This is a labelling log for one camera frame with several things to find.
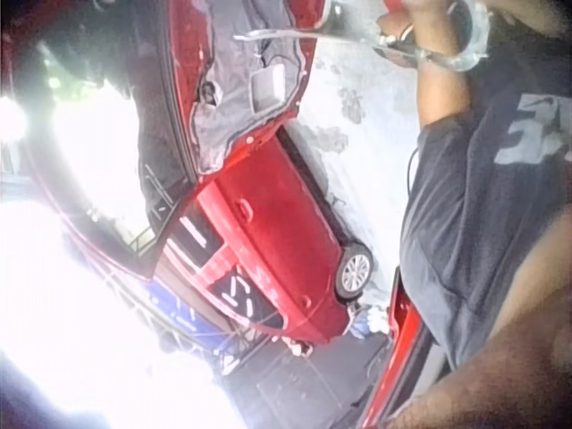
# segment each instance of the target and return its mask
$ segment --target gray t-shirt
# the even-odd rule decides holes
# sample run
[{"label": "gray t-shirt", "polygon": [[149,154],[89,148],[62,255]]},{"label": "gray t-shirt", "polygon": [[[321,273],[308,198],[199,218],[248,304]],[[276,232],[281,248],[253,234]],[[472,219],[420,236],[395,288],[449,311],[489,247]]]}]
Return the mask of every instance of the gray t-shirt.
[{"label": "gray t-shirt", "polygon": [[572,202],[569,47],[527,42],[495,46],[475,79],[487,99],[419,138],[401,271],[453,366],[484,345],[515,271]]}]

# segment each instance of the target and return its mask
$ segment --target red car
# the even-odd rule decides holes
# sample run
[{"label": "red car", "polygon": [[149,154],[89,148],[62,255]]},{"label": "red car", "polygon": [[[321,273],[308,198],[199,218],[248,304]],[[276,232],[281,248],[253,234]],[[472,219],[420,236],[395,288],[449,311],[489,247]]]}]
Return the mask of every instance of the red car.
[{"label": "red car", "polygon": [[33,170],[108,262],[150,279],[164,255],[226,315],[327,343],[373,259],[334,233],[281,129],[315,45],[233,37],[312,27],[323,0],[193,4],[51,0],[4,26],[3,94],[28,117]]}]

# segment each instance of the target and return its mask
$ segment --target car wheel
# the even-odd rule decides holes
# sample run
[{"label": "car wheel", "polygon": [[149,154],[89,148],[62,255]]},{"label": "car wheel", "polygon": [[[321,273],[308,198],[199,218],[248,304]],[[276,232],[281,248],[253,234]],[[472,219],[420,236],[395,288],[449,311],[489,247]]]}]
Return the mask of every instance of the car wheel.
[{"label": "car wheel", "polygon": [[336,273],[335,290],[338,298],[344,302],[358,299],[369,283],[373,268],[374,259],[366,246],[354,243],[344,248]]}]

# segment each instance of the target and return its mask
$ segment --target person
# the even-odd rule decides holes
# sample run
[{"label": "person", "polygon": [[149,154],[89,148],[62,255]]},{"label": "person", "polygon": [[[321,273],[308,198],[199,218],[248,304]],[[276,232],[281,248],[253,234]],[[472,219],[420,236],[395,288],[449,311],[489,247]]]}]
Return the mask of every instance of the person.
[{"label": "person", "polygon": [[[404,3],[419,46],[458,53],[449,1]],[[569,21],[553,2],[486,3],[501,17],[489,58],[468,76],[416,65],[422,131],[401,271],[458,371],[391,428],[560,427],[535,424],[571,392]]]}]

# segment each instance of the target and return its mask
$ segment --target silver rim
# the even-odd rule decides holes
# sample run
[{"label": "silver rim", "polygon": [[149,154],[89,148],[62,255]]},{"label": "silver rim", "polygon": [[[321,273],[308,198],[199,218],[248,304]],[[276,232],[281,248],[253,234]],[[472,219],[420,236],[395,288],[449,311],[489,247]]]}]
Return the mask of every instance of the silver rim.
[{"label": "silver rim", "polygon": [[341,274],[341,286],[347,292],[356,292],[364,287],[369,275],[369,259],[365,255],[351,257]]}]

